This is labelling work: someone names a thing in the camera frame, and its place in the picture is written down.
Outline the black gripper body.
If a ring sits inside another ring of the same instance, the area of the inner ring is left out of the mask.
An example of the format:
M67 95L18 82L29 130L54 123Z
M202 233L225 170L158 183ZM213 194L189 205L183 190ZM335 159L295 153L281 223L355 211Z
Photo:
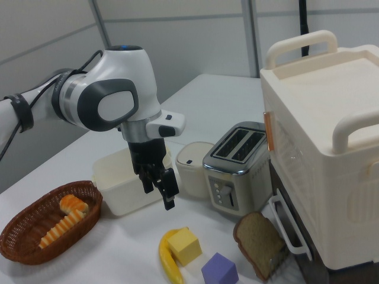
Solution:
M156 138L143 143L128 142L135 174L159 178L165 170L163 158L166 155L165 141Z

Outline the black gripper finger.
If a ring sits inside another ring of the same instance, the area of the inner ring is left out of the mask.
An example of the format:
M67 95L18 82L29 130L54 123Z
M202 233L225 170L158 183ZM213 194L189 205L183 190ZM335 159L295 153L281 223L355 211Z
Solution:
M156 179L156 172L151 165L141 165L138 172L139 178L142 182L144 192L146 194L154 190L154 183Z
M173 168L163 169L155 179L155 186L162 195L165 209L168 211L175 207L175 196L179 194L179 188Z

